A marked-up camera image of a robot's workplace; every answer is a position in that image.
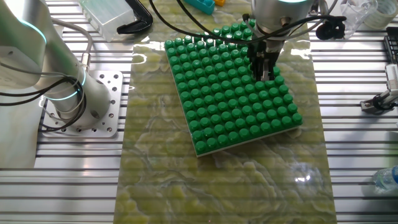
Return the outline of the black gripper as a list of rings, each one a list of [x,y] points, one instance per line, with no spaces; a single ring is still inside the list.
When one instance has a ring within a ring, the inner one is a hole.
[[[257,42],[249,44],[250,57],[257,60],[252,64],[253,76],[256,80],[271,81],[274,80],[274,69],[279,57],[279,42]]]

